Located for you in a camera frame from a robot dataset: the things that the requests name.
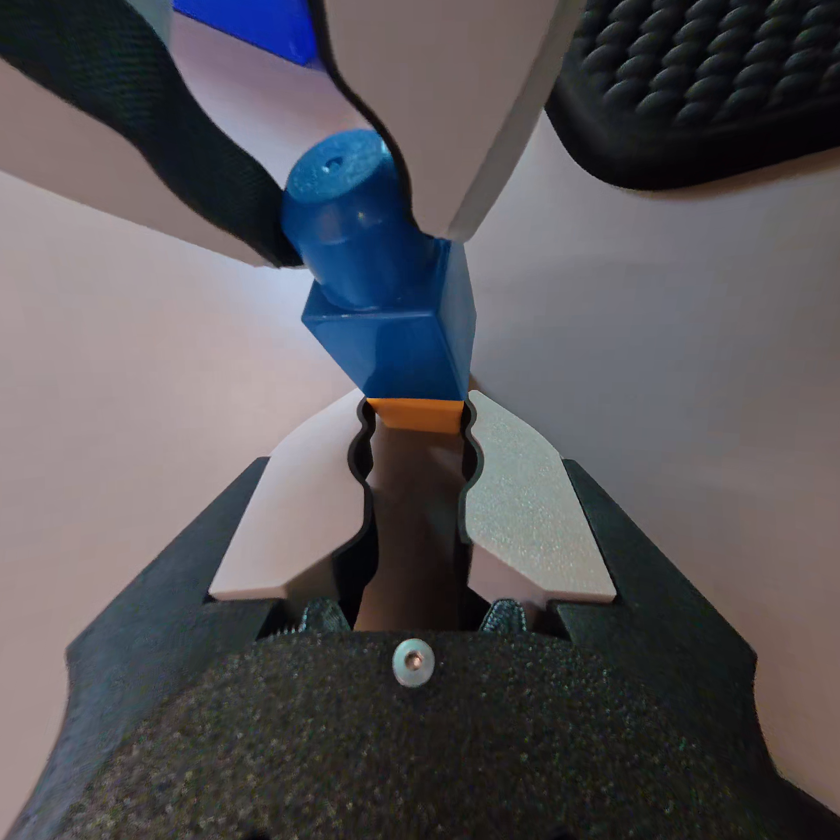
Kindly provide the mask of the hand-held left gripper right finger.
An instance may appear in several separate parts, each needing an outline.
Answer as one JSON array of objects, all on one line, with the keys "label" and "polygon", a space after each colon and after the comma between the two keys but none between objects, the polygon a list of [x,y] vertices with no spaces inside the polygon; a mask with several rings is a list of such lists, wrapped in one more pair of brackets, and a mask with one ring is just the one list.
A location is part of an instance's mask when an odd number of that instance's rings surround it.
[{"label": "hand-held left gripper right finger", "polygon": [[476,453],[459,505],[466,585],[528,613],[551,602],[609,604],[616,588],[559,451],[528,423],[470,391],[466,442]]}]

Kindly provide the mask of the blue mega block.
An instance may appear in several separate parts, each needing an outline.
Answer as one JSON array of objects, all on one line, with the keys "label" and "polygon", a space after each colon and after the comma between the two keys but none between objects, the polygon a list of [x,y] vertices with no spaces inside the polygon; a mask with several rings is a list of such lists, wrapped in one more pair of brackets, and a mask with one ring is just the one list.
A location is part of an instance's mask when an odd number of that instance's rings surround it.
[{"label": "blue mega block", "polygon": [[301,320],[371,398],[466,398],[476,305],[465,247],[414,224],[372,130],[311,147],[290,171],[280,225],[314,281]]}]

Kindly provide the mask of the blue plastic bin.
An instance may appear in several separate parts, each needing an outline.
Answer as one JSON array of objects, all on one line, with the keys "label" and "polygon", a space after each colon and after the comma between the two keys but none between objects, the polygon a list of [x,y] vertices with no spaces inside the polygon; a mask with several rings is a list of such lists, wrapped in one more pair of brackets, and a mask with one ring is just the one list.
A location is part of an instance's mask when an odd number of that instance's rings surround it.
[{"label": "blue plastic bin", "polygon": [[318,59],[306,1],[173,1],[173,9],[200,24],[300,67]]}]

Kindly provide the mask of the black textured pad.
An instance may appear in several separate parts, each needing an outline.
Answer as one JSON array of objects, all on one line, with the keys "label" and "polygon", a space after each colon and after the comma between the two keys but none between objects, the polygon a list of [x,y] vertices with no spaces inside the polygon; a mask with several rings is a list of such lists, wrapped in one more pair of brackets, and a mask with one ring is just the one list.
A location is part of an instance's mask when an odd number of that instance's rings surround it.
[{"label": "black textured pad", "polygon": [[545,111],[572,159],[641,192],[838,148],[838,1],[590,1]]}]

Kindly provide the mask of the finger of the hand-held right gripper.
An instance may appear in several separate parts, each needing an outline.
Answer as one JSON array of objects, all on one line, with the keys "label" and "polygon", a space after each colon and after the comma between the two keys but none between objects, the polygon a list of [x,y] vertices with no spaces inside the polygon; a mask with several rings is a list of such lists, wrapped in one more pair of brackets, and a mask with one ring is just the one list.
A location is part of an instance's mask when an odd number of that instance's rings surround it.
[{"label": "finger of the hand-held right gripper", "polygon": [[584,3],[308,5],[319,57],[388,145],[417,227],[469,241],[522,157]]},{"label": "finger of the hand-held right gripper", "polygon": [[300,268],[284,192],[205,110],[275,57],[168,2],[2,2],[2,173],[251,266]]}]

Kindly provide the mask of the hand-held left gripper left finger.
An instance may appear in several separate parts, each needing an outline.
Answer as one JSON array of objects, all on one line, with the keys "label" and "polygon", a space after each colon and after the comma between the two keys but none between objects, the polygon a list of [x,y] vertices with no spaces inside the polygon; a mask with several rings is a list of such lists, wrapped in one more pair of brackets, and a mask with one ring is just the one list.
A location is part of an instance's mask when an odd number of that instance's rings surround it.
[{"label": "hand-held left gripper left finger", "polygon": [[322,597],[355,625],[379,557],[366,481],[374,430],[354,389],[279,442],[209,586],[214,600],[278,599],[298,617]]}]

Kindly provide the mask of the yellow mega block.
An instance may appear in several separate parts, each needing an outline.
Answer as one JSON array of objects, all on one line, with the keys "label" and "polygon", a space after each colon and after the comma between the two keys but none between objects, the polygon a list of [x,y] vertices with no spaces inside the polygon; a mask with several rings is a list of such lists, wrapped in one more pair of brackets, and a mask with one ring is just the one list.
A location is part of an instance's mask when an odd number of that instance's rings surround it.
[{"label": "yellow mega block", "polygon": [[386,427],[403,431],[455,435],[464,401],[367,397],[366,402]]}]

